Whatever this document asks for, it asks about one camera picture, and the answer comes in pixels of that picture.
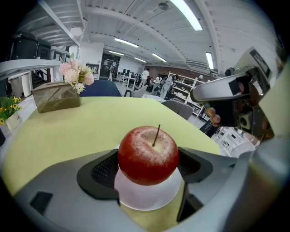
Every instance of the red apple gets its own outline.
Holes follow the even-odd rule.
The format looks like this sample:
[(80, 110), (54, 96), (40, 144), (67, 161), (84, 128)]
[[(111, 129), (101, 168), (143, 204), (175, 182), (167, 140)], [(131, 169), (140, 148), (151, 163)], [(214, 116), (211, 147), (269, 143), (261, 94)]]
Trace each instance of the red apple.
[(166, 180), (179, 163), (178, 148), (170, 135), (158, 128), (141, 126), (123, 138), (118, 163), (123, 174), (140, 185), (159, 184)]

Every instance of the apple stem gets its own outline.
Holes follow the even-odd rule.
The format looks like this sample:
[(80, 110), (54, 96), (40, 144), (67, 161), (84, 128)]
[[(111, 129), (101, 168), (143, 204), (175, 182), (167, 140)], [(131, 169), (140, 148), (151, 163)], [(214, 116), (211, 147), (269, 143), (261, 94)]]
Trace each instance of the apple stem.
[(155, 146), (155, 142), (157, 140), (157, 136), (158, 136), (158, 133), (159, 133), (159, 129), (160, 129), (160, 124), (158, 125), (158, 130), (157, 130), (157, 133), (156, 133), (156, 137), (154, 139), (154, 143), (152, 144), (153, 147)]

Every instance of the desk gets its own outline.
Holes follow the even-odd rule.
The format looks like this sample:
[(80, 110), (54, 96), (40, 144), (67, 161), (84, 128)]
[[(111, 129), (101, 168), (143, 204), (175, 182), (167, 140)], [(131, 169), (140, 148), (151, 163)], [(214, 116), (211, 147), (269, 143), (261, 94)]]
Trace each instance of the desk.
[[(82, 97), (77, 108), (32, 113), (6, 152), (2, 179), (14, 195), (53, 164), (114, 149), (131, 129), (158, 124), (178, 146), (219, 154), (213, 140), (154, 99)], [(158, 227), (163, 231), (176, 224), (182, 192), (183, 185), (175, 199), (160, 211), (138, 212), (125, 206), (122, 209), (146, 230)]]
[(128, 83), (127, 83), (127, 89), (129, 88), (129, 82), (130, 82), (130, 80), (134, 80), (134, 85), (133, 85), (133, 90), (134, 90), (134, 87), (135, 87), (135, 82), (136, 82), (136, 78), (132, 78), (132, 77), (125, 77), (125, 76), (122, 76), (124, 79), (123, 79), (123, 81), (122, 81), (122, 85), (123, 85), (123, 83), (124, 83), (124, 80), (125, 80), (125, 78), (127, 78), (128, 79)]

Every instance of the smoke detector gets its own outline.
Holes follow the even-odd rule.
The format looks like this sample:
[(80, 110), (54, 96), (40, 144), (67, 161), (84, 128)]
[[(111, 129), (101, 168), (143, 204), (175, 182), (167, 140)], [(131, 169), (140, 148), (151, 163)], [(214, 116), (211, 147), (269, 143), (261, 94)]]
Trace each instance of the smoke detector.
[(160, 3), (158, 4), (158, 7), (159, 7), (161, 10), (167, 10), (167, 9), (168, 9), (167, 1), (166, 1), (166, 2), (160, 2)]

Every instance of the gray chair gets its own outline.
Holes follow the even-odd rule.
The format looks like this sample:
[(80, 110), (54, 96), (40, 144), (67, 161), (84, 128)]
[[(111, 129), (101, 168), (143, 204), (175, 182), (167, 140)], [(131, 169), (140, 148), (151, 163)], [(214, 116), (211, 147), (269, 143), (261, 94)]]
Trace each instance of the gray chair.
[(136, 90), (136, 91), (127, 89), (124, 97), (127, 95), (127, 93), (130, 93), (131, 97), (142, 97), (144, 93), (146, 92), (146, 88), (147, 88), (147, 85), (143, 86), (141, 89)]
[(184, 119), (188, 120), (192, 115), (193, 109), (190, 106), (183, 104), (182, 102), (169, 100), (162, 103)]

